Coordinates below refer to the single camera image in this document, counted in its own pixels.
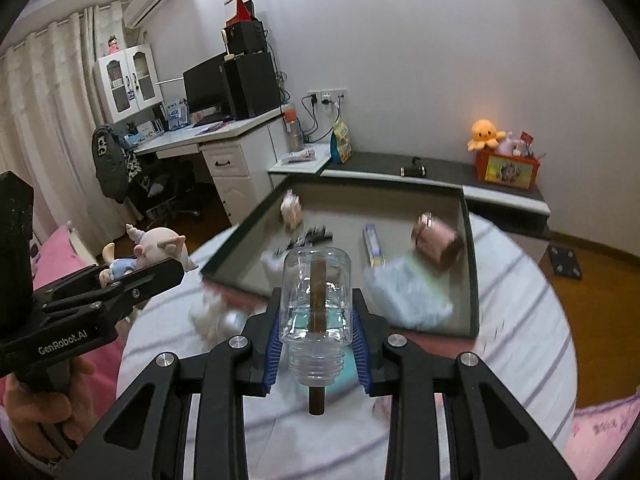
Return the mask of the person's left hand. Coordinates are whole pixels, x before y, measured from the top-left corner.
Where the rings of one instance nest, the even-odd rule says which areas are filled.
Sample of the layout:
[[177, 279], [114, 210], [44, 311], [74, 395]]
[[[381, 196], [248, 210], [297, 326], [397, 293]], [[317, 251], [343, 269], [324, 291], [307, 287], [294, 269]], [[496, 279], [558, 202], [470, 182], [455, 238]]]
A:
[[6, 380], [4, 407], [17, 442], [38, 460], [58, 460], [62, 457], [40, 431], [39, 426], [61, 424], [70, 440], [79, 444], [98, 420], [88, 378], [96, 368], [83, 358], [70, 361], [70, 390], [59, 392], [29, 392], [11, 374]]

